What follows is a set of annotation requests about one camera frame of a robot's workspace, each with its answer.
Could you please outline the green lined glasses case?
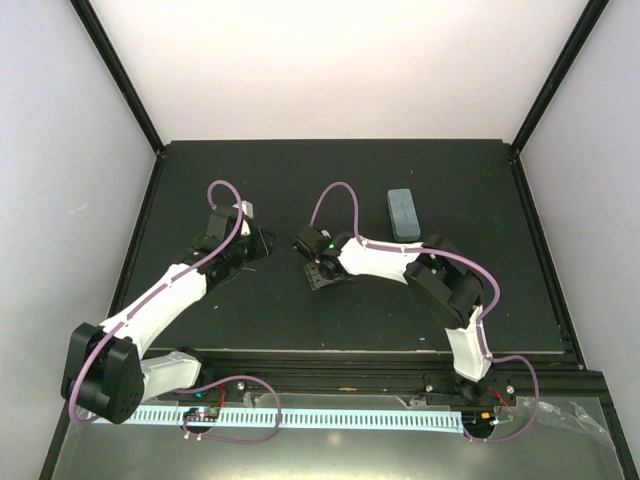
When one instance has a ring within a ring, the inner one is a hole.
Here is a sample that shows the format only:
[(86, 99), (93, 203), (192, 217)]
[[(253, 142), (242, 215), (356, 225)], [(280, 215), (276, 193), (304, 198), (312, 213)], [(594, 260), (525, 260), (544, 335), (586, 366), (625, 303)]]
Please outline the green lined glasses case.
[(408, 188), (391, 189), (387, 191), (386, 198), (395, 241), (417, 241), (421, 236), (421, 229), (411, 191)]

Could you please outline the black glasses case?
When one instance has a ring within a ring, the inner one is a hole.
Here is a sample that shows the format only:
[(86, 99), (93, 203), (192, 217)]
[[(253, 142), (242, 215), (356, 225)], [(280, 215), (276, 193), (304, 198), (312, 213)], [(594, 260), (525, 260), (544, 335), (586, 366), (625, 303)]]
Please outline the black glasses case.
[(304, 266), (304, 273), (312, 291), (352, 284), (356, 281), (353, 275), (339, 269), (332, 269), (326, 263), (308, 262)]

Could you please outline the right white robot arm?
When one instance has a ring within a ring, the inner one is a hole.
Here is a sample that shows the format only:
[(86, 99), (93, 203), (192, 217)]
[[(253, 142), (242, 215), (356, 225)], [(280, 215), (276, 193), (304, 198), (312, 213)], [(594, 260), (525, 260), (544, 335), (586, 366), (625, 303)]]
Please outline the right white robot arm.
[(445, 331), (457, 396), (476, 403), (490, 392), (491, 354), (481, 327), (483, 283), (460, 255), (420, 242), (380, 242), (349, 233), (332, 237), (310, 225), (297, 234), (293, 248), (306, 258), (305, 274), (314, 290), (359, 276), (407, 286)]

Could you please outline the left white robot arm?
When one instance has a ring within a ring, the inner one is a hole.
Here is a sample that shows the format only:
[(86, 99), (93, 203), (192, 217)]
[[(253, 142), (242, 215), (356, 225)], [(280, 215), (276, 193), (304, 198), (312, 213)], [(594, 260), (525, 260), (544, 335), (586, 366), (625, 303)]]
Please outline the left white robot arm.
[(83, 323), (72, 332), (61, 383), (69, 407), (121, 424), (141, 403), (172, 391), (207, 397), (215, 376), (195, 351), (145, 354), (183, 311), (268, 256), (273, 243), (273, 235), (255, 225), (250, 202), (215, 208), (206, 230), (140, 298), (100, 324)]

